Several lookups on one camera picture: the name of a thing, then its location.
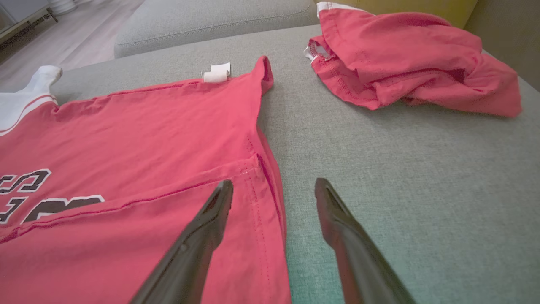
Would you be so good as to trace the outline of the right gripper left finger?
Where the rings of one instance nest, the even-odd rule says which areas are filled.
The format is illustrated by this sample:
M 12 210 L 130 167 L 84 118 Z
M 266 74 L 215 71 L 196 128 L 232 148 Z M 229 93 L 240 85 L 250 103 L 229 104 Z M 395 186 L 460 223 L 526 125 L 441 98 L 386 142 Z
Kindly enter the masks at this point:
M 224 237 L 232 196 L 232 181 L 219 182 L 132 298 L 132 304 L 200 304 L 212 254 Z

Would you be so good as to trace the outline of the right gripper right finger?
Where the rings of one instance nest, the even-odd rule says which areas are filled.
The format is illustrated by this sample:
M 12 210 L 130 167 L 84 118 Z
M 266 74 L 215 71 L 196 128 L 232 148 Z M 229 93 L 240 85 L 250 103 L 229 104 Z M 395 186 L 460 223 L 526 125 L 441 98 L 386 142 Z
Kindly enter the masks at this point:
M 330 181 L 314 189 L 322 234 L 334 250 L 347 304 L 413 304 L 415 300 L 353 217 Z

